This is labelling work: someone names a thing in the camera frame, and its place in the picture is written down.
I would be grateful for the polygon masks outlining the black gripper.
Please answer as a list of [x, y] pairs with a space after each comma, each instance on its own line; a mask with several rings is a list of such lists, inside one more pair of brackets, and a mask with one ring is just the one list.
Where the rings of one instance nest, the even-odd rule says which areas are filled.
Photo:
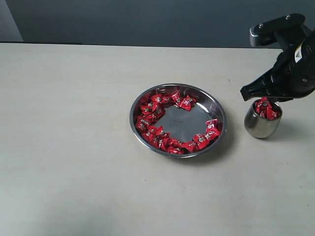
[[244, 101], [269, 97], [272, 102], [302, 98], [315, 90], [315, 32], [291, 30], [288, 37], [275, 33], [283, 52], [277, 57], [272, 74], [265, 73], [240, 90]]

